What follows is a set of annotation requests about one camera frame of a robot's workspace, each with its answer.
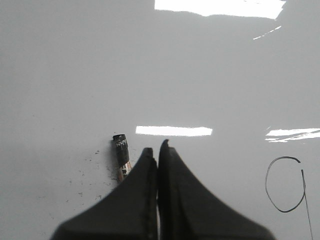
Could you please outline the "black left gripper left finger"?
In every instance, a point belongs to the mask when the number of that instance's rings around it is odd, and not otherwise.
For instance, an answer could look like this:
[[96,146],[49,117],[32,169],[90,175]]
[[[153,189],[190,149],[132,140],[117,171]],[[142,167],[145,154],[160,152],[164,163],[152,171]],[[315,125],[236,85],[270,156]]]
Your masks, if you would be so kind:
[[157,164],[144,148],[128,176],[108,196],[63,222],[53,240],[156,240]]

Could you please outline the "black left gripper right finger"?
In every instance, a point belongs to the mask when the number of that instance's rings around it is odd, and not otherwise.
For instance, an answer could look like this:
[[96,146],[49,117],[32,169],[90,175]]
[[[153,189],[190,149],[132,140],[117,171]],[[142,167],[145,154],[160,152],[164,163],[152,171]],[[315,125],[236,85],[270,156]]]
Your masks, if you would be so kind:
[[164,140],[158,162],[162,240],[273,240],[264,226],[213,195]]

